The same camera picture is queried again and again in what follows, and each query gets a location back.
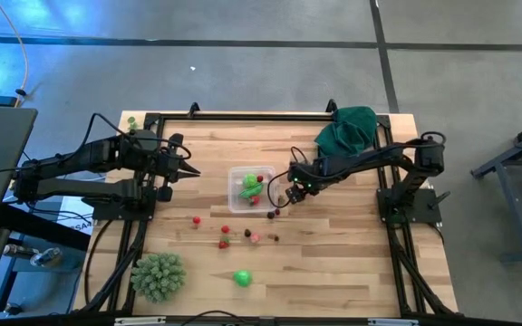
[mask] green towel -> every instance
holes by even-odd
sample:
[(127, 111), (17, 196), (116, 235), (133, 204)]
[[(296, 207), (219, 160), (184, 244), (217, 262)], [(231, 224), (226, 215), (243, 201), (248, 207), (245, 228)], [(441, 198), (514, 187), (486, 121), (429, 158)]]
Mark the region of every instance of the green towel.
[(372, 145), (376, 132), (376, 114), (369, 107), (336, 110), (333, 122), (317, 136), (319, 156), (351, 156)]

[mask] green spiky ball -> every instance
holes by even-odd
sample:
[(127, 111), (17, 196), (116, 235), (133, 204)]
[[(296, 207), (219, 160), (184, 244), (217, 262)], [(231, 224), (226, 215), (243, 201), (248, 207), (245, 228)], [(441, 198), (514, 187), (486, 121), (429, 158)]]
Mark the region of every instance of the green spiky ball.
[(132, 268), (132, 288), (152, 303), (169, 300), (185, 284), (182, 262), (177, 254), (149, 254)]

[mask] wooden table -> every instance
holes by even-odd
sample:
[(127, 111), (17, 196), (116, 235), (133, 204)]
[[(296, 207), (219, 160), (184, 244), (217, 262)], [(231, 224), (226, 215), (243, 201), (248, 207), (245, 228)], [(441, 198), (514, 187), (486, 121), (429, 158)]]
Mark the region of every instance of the wooden table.
[[(135, 117), (141, 126), (145, 114), (124, 111), (120, 128), (128, 129), (128, 117)], [(390, 120), (394, 141), (417, 137), (412, 115), (391, 114)], [(193, 154), (188, 163), (201, 171), (201, 177), (180, 180), (173, 185), (172, 201), (157, 204), (143, 253), (180, 254), (187, 284), (164, 304), (136, 296), (134, 314), (194, 315), (220, 309), (243, 316), (399, 316), (387, 233), (379, 221), (374, 195), (379, 187), (375, 170), (351, 175), (318, 197), (288, 206), (275, 220), (265, 214), (234, 215), (228, 210), (230, 168), (273, 166), (277, 173), (285, 171), (291, 146), (312, 159), (314, 138), (326, 124), (166, 121), (165, 137), (177, 132), (184, 135), (184, 144)], [(131, 177), (131, 172), (112, 171), (107, 182), (125, 177)], [(279, 181), (286, 183), (285, 177)], [(192, 216), (202, 218), (197, 230), (192, 228)], [(218, 249), (222, 225), (232, 230), (231, 246), (225, 250)], [(90, 271), (92, 296), (114, 268), (122, 226), (119, 221), (112, 223), (99, 242)], [(243, 236), (246, 228), (263, 235), (278, 234), (280, 241), (276, 244), (265, 237), (257, 245), (250, 244)], [(94, 228), (92, 240), (99, 229), (100, 225)], [(443, 302), (456, 311), (440, 237), (427, 225), (413, 225), (412, 234), (420, 272)], [(233, 272), (240, 269), (253, 274), (254, 282), (247, 288), (236, 286), (232, 280)], [(128, 280), (125, 274), (119, 308)], [(405, 284), (413, 307), (408, 276)], [(74, 308), (83, 305), (80, 282)]]

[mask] wooden tabletop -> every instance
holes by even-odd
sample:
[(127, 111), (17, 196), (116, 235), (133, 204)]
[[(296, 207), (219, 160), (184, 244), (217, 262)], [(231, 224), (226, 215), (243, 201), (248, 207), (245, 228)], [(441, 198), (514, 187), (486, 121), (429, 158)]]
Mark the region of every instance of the wooden tabletop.
[[(128, 129), (129, 117), (135, 117), (142, 126), (145, 113), (124, 111), (120, 128)], [(391, 114), (390, 120), (395, 141), (417, 137), (412, 115)], [(326, 124), (166, 121), (165, 137), (184, 135), (184, 145), (193, 155), (188, 163), (201, 171), (201, 177), (180, 180), (172, 186), (172, 201), (157, 204), (143, 253), (180, 254), (187, 280), (184, 288), (163, 304), (149, 303), (137, 295), (134, 314), (194, 315), (220, 309), (243, 316), (398, 316), (388, 238), (379, 221), (374, 195), (379, 187), (375, 170), (351, 175), (317, 197), (288, 206), (274, 220), (267, 219), (266, 214), (237, 215), (228, 210), (230, 168), (272, 166), (277, 173), (285, 171), (292, 146), (312, 159), (314, 138)], [(130, 171), (112, 171), (107, 182), (131, 175)], [(287, 182), (285, 177), (279, 181), (283, 185)], [(199, 229), (192, 227), (192, 216), (201, 217)], [(222, 225), (231, 227), (231, 246), (224, 250), (218, 249)], [(114, 268), (122, 226), (119, 221), (110, 225), (92, 258), (92, 296)], [(94, 227), (92, 241), (100, 227)], [(246, 228), (265, 236), (260, 243), (251, 244), (243, 236)], [(266, 238), (268, 234), (279, 235), (280, 241)], [(456, 311), (440, 237), (427, 225), (413, 225), (412, 234), (421, 274), (443, 302)], [(238, 287), (232, 280), (236, 270), (250, 271), (253, 283), (247, 288)], [(127, 273), (122, 278), (119, 308), (128, 280)], [(405, 283), (413, 307), (407, 276)], [(74, 308), (83, 305), (80, 282)]]

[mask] clear plastic container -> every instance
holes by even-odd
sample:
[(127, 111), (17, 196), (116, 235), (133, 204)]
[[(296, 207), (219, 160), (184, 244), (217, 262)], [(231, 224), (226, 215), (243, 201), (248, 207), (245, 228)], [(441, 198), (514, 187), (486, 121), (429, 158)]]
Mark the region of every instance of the clear plastic container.
[[(263, 190), (259, 193), (259, 203), (251, 206), (246, 198), (239, 194), (244, 190), (243, 177), (247, 174), (263, 176)], [(228, 171), (228, 209), (233, 213), (263, 213), (275, 210), (267, 197), (267, 184), (276, 175), (273, 167), (234, 167)], [(271, 183), (271, 199), (277, 203), (279, 180)]]

